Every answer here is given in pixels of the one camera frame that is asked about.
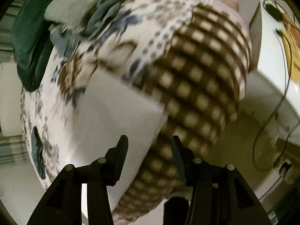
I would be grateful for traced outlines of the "white pants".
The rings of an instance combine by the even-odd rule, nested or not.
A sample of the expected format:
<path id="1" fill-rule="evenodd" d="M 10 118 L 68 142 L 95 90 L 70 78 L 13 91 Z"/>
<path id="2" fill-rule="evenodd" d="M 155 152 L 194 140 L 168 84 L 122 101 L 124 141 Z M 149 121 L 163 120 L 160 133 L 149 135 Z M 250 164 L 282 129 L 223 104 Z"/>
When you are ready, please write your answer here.
<path id="1" fill-rule="evenodd" d="M 117 76 L 97 69 L 80 104 L 80 112 L 68 147 L 68 161 L 88 165 L 116 146 L 121 135 L 129 139 L 120 180 L 108 188 L 114 209 L 135 178 L 166 114 L 161 104 L 134 89 Z"/>

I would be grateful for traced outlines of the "folded teal garment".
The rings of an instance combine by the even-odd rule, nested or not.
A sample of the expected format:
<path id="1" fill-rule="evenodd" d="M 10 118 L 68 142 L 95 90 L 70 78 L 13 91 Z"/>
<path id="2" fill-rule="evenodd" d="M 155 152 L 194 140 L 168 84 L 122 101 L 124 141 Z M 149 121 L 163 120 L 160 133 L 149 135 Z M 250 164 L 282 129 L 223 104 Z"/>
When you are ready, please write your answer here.
<path id="1" fill-rule="evenodd" d="M 43 143 L 36 127 L 34 127 L 31 132 L 31 156 L 38 175 L 42 180 L 44 180 L 46 178 L 46 174 L 43 158 Z"/>

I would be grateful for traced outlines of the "striped green curtain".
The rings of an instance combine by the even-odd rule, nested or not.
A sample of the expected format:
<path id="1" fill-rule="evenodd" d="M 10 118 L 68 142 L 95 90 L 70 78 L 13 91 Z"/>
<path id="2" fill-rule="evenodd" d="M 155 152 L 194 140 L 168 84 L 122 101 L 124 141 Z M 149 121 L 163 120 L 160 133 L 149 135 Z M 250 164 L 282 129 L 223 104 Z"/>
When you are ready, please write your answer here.
<path id="1" fill-rule="evenodd" d="M 22 84 L 12 40 L 12 27 L 24 2 L 14 0 L 1 19 L 1 164 L 28 159 L 20 120 Z"/>

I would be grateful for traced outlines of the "brown checkered blanket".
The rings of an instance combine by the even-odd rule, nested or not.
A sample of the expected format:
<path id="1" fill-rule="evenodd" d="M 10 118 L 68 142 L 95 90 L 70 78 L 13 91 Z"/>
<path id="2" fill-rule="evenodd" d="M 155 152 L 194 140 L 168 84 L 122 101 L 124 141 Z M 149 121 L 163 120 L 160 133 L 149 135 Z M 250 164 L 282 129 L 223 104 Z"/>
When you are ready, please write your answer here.
<path id="1" fill-rule="evenodd" d="M 112 213 L 115 224 L 136 221 L 181 186 L 173 136 L 202 158 L 239 113 L 252 59 L 248 28 L 234 12 L 213 5 L 194 5 L 190 14 L 141 88 L 168 117 Z"/>

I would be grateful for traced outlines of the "dark green garment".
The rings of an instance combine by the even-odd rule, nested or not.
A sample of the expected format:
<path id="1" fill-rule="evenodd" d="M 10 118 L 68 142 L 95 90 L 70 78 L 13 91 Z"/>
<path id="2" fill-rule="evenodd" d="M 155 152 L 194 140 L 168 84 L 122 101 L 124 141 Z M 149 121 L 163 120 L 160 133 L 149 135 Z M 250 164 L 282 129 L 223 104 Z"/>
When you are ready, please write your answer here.
<path id="1" fill-rule="evenodd" d="M 12 28 L 14 60 L 22 85 L 28 92 L 37 90 L 43 79 L 53 45 L 46 8 L 53 0 L 25 0 Z"/>

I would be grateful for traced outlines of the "floral bed sheet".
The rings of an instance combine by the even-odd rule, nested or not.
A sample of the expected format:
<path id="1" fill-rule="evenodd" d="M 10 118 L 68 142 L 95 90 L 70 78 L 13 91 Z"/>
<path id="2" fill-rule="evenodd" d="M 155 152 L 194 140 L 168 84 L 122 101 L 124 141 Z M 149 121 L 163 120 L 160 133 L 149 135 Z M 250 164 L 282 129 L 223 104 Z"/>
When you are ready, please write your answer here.
<path id="1" fill-rule="evenodd" d="M 43 188 L 50 187 L 67 163 L 80 104 L 95 70 L 143 87 L 149 67 L 169 49 L 174 32 L 191 20 L 195 5 L 195 0 L 128 0 L 100 34 L 79 44 L 71 59 L 52 50 L 39 88 L 21 93 L 23 136 Z M 34 127 L 43 143 L 44 180 L 32 159 Z"/>

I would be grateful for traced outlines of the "grey blue denim garment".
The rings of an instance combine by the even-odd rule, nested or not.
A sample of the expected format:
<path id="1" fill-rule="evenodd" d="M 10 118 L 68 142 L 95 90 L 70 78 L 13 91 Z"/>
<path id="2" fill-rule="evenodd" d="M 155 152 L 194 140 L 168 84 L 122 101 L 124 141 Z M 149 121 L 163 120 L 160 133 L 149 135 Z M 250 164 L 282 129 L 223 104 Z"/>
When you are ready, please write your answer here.
<path id="1" fill-rule="evenodd" d="M 83 40 L 91 40 L 118 14 L 125 0 L 53 0 L 44 17 L 53 22 L 50 41 L 71 59 Z"/>

